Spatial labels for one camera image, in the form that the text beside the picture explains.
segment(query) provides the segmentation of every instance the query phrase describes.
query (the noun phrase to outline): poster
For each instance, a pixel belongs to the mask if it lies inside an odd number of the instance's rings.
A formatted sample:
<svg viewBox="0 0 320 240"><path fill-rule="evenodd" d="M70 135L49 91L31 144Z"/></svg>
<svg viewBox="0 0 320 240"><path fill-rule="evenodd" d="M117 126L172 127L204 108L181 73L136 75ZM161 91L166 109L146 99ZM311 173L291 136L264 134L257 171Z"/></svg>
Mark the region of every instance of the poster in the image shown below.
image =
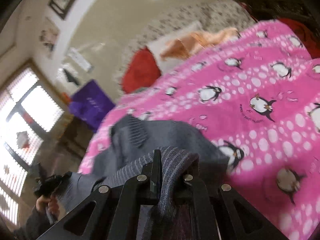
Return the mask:
<svg viewBox="0 0 320 240"><path fill-rule="evenodd" d="M52 58L59 33L60 30L58 27L46 17L39 36L39 41L41 43L42 50L48 58Z"/></svg>

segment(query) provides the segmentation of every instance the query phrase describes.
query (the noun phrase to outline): red fabric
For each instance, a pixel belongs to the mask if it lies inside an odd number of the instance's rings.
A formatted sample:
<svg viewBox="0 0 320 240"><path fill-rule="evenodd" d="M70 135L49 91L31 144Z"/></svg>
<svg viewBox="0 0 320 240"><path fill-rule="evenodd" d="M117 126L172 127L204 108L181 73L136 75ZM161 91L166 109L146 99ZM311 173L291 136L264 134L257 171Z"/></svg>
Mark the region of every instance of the red fabric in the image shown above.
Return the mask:
<svg viewBox="0 0 320 240"><path fill-rule="evenodd" d="M122 89L131 93L140 87L150 87L160 76L161 72L150 50L140 49L133 56L122 79Z"/></svg>
<svg viewBox="0 0 320 240"><path fill-rule="evenodd" d="M280 18L279 21L287 24L293 30L312 58L320 57L320 41L314 37L313 33L304 24L287 18Z"/></svg>

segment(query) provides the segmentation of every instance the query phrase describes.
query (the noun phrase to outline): red pillow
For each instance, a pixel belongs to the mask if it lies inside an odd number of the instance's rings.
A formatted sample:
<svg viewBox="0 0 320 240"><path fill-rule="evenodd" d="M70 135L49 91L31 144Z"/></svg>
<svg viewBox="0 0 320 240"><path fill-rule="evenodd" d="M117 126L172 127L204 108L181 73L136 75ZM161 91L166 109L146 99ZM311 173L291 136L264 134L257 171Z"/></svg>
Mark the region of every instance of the red pillow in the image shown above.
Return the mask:
<svg viewBox="0 0 320 240"><path fill-rule="evenodd" d="M134 54L122 79L122 89L128 94L140 87L150 87L160 76L161 72L152 53L145 47Z"/></svg>

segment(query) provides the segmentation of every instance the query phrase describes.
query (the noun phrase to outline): purple bag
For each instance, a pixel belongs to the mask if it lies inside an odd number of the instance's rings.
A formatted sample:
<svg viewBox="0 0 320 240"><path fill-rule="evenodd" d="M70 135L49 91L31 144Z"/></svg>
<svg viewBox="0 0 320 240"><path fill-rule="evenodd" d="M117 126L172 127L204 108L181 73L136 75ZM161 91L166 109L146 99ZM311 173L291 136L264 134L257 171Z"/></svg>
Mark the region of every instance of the purple bag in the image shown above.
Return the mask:
<svg viewBox="0 0 320 240"><path fill-rule="evenodd" d="M102 119L115 107L95 80L89 81L71 97L71 114L85 121L96 132Z"/></svg>

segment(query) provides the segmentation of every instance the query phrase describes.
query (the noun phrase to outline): sleeve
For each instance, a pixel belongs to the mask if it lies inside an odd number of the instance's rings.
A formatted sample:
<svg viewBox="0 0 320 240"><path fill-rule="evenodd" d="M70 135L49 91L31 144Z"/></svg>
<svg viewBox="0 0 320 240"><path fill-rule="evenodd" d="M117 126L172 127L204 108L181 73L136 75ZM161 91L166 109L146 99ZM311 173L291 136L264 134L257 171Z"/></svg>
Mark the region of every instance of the sleeve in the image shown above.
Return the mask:
<svg viewBox="0 0 320 240"><path fill-rule="evenodd" d="M40 214L34 207L25 226L13 231L13 234L18 240L36 240L50 227L47 216Z"/></svg>

